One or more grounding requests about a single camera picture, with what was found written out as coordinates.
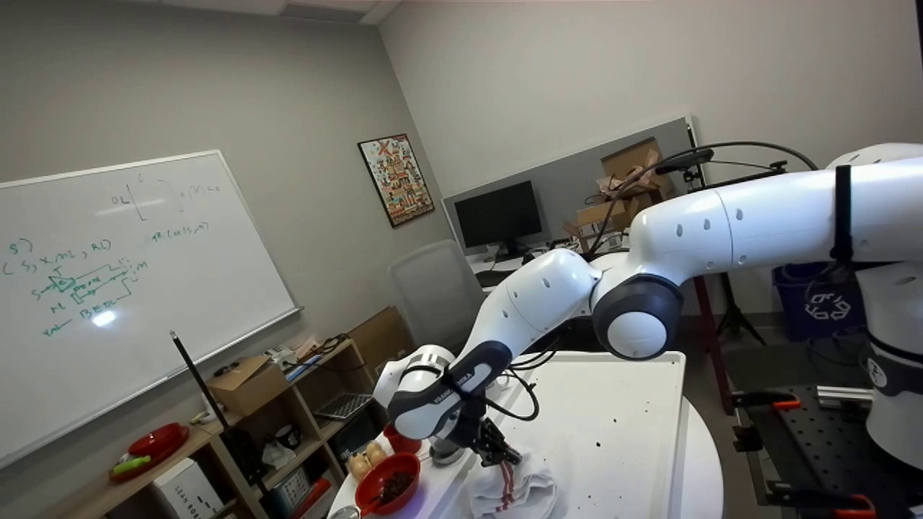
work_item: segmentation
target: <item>whiteboard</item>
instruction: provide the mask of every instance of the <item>whiteboard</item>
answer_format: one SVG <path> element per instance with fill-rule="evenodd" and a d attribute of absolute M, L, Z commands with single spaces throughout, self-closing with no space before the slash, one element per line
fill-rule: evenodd
<path fill-rule="evenodd" d="M 218 151 L 0 186 L 0 468 L 298 305 Z"/>

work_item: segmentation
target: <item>ceiling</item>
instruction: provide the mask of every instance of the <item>ceiling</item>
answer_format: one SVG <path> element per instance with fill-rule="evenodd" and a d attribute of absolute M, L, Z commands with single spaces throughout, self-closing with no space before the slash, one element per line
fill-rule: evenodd
<path fill-rule="evenodd" d="M 377 26 L 400 0 L 132 0 L 132 3 Z"/>

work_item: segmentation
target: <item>framed picture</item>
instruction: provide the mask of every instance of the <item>framed picture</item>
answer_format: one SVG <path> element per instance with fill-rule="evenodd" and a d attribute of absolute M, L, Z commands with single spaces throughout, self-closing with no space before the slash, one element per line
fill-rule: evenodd
<path fill-rule="evenodd" d="M 393 228 L 433 213 L 428 180 L 403 134 L 361 141 L 357 151 L 368 168 L 371 186 Z"/>

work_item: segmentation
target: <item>wall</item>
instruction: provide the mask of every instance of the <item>wall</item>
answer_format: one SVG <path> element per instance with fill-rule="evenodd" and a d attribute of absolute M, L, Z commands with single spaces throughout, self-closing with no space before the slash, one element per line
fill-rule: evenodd
<path fill-rule="evenodd" d="M 921 141 L 914 23 L 912 0 L 410 0 L 383 43 L 453 197 L 676 116 L 820 166 Z M 732 279 L 746 313 L 772 310 L 765 271 Z"/>
<path fill-rule="evenodd" d="M 389 228 L 357 155 L 361 138 L 415 135 L 376 29 L 116 3 L 4 3 L 0 65 L 0 180 L 224 151 L 302 305 L 301 323 L 254 343 L 286 341 L 302 327 L 335 334 L 361 323 L 389 304 L 389 259 L 451 238 L 445 213 Z M 0 517 L 38 517 L 100 475 L 130 438 L 195 405 L 191 380 L 164 383 L 0 470 Z"/>

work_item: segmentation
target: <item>computer monitor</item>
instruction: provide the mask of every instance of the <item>computer monitor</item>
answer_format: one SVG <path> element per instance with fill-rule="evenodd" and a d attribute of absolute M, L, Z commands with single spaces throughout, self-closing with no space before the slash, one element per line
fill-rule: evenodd
<path fill-rule="evenodd" d="M 541 233 L 541 216 L 531 183 L 459 199 L 456 216 L 466 248 L 501 243 L 505 256 L 521 256 L 518 240 Z"/>

